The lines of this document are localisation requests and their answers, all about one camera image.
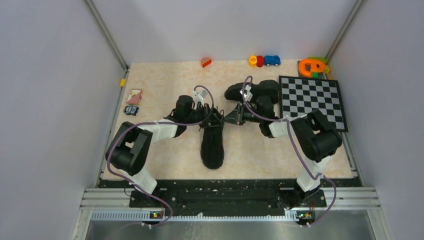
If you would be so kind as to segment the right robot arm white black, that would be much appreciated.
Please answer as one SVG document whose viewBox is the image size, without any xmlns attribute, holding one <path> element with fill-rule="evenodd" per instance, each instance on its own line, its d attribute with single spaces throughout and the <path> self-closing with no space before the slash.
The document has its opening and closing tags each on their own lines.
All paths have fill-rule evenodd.
<svg viewBox="0 0 424 240">
<path fill-rule="evenodd" d="M 258 97 L 255 105 L 239 101 L 224 121 L 239 126 L 245 122 L 258 123 L 261 133 L 270 139 L 289 137 L 303 166 L 292 193 L 299 206 L 307 206 L 313 200 L 326 165 L 342 145 L 341 135 L 320 110 L 279 119 L 271 98 L 265 95 Z"/>
</svg>

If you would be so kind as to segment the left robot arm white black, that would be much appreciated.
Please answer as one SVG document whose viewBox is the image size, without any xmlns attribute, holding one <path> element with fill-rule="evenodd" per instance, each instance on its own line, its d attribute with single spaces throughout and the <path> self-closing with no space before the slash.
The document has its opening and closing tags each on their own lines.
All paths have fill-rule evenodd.
<svg viewBox="0 0 424 240">
<path fill-rule="evenodd" d="M 141 200 L 149 207 L 160 202 L 155 190 L 157 181 L 145 169 L 151 143 L 179 137 L 188 126 L 198 125 L 203 130 L 200 157 L 203 165 L 211 170 L 219 169 L 224 162 L 223 145 L 224 113 L 207 103 L 195 102 L 188 95 L 181 95 L 171 113 L 157 122 L 135 125 L 124 122 L 109 145 L 105 159 L 109 166 L 118 169 L 122 177 L 142 192 Z"/>
</svg>

